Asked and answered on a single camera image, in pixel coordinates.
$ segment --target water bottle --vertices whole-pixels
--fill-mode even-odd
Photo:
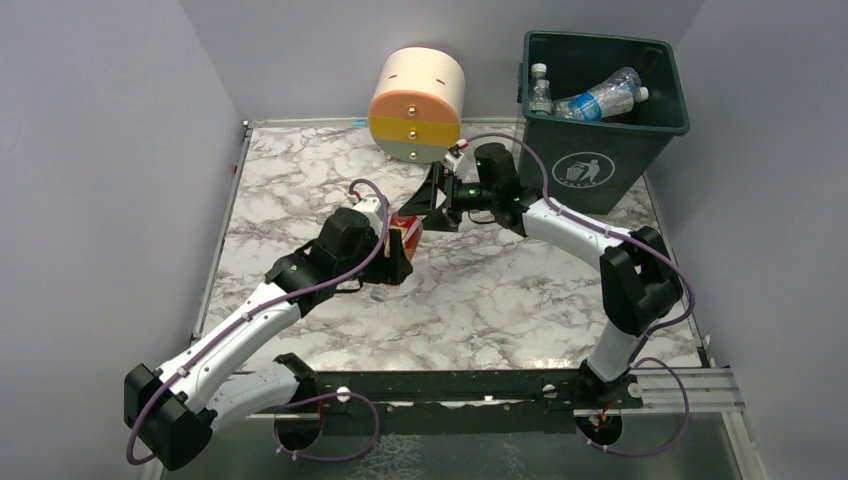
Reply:
[[[554,112],[559,118],[597,122],[629,112],[635,103],[647,99],[648,89],[642,86],[639,74],[630,67],[624,67],[588,92],[557,100]]]
[[[533,90],[530,91],[529,109],[537,115],[553,115],[554,103],[551,101],[551,82],[545,78],[548,67],[544,63],[534,63],[530,67],[530,79]]]

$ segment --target bottle cap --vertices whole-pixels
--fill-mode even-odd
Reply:
[[[374,285],[373,287],[371,287],[371,300],[382,303],[388,299],[389,292],[387,292],[385,288],[379,285]]]

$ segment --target cylindrical container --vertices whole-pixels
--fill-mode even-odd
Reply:
[[[368,108],[374,143],[388,155],[432,163],[459,140],[465,74],[450,55],[404,48],[383,66]]]

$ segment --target red object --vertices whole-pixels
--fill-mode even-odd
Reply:
[[[415,255],[415,249],[418,248],[418,242],[421,241],[421,234],[424,231],[424,226],[418,217],[401,217],[397,212],[392,214],[389,220],[389,230],[400,230],[403,238],[403,253],[406,254],[407,260],[412,260]],[[389,256],[389,244],[386,242],[386,256]]]

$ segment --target marble surface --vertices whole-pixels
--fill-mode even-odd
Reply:
[[[463,136],[512,133],[514,125],[463,129]],[[364,128],[254,130],[203,334],[247,298],[278,257],[318,235],[327,216],[347,204],[352,179],[373,180],[399,208],[426,171],[387,159]],[[655,225],[642,182],[599,218],[628,228]],[[413,266],[403,285],[387,287],[384,303],[371,300],[367,285],[338,295],[265,344],[243,369],[287,352],[316,370],[576,367],[607,321],[597,272],[497,225],[466,220],[458,233],[426,232]],[[643,355],[698,365],[687,322],[658,333]]]

